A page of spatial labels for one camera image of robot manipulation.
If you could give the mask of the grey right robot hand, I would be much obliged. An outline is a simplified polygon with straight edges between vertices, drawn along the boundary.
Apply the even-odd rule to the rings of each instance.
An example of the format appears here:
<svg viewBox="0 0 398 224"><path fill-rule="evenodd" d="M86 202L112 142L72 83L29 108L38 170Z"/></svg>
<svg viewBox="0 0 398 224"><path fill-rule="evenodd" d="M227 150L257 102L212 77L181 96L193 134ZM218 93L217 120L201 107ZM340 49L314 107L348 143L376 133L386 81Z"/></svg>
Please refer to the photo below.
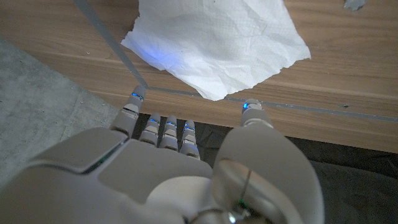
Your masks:
<svg viewBox="0 0 398 224"><path fill-rule="evenodd" d="M195 124L177 134L153 114L138 139L137 86L108 128L92 128L32 158L1 189L2 223L323 223L315 169L244 102L241 124L213 165L200 158Z"/></svg>

